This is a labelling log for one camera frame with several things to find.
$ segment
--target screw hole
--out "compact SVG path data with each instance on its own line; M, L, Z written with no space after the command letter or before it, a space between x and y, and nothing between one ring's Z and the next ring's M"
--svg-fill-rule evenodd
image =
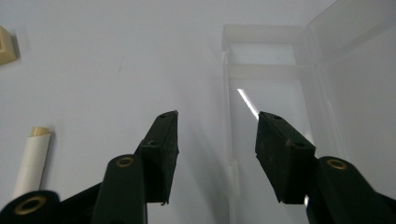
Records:
M330 165L332 168L338 169L338 170L345 170L347 168L347 165L339 160L327 160L327 164Z
M294 143L297 147L305 147L303 143Z
M46 203L46 198L43 196L35 196L23 203L20 203L14 210L15 214L23 216L38 210Z
M119 167L127 167L134 163L134 158L131 157L123 157L116 161L117 166Z
M156 145L157 145L157 142L151 140L151 141L148 141L148 144L149 144L150 146L156 146Z

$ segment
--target white surface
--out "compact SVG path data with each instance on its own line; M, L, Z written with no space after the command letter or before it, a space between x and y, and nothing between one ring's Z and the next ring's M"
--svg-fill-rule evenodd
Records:
M332 2L2 1L0 23L21 57L0 67L0 204L30 127L54 132L43 188L65 199L100 182L108 161L177 109L170 204L150 205L149 223L229 223L222 27L307 25Z
M309 29L339 151L375 190L396 198L396 2L346 0Z
M27 138L13 198L39 190L49 143L50 133Z
M235 223L307 223L303 206L276 204L260 178L258 111L283 117L318 157L351 161L375 190L396 198L394 1L339 1L307 29L227 25L222 45Z

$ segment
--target beige object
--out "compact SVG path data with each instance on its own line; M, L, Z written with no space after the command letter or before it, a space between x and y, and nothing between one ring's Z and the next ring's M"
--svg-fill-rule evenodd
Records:
M9 32L0 26L0 64L17 60Z
M13 198L39 190L50 143L48 128L34 127L27 138Z

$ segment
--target white paper roll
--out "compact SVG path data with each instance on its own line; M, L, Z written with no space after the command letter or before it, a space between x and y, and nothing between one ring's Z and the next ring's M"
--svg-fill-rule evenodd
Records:
M49 142L50 133L27 138L13 198L39 190Z

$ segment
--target white wall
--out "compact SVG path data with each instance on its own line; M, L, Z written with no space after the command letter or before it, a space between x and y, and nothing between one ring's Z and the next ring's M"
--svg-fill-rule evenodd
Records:
M335 147L376 191L395 198L396 2L339 1L309 27Z
M0 67L1 207L31 127L54 132L42 187L65 199L177 109L170 204L150 205L149 223L228 223L222 27L307 25L332 2L2 1L0 24L21 57Z

